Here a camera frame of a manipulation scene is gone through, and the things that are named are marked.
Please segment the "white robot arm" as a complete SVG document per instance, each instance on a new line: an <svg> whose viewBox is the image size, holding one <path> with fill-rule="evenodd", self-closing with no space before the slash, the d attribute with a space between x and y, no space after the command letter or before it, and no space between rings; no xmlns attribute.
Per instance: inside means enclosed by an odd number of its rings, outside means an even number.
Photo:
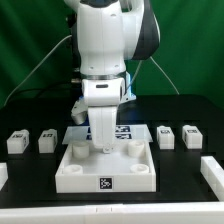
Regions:
<svg viewBox="0 0 224 224"><path fill-rule="evenodd" d="M109 153L117 110L129 88L127 60L146 60L157 50L160 30L150 0L64 0L77 14L83 98L92 142Z"/></svg>

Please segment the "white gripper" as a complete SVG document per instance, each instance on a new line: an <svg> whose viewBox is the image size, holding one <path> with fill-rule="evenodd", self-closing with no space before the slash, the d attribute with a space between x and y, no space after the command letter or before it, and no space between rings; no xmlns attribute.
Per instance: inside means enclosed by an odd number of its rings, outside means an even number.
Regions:
<svg viewBox="0 0 224 224"><path fill-rule="evenodd" d="M89 107L88 118L93 145L110 154L114 148L117 107Z"/></svg>

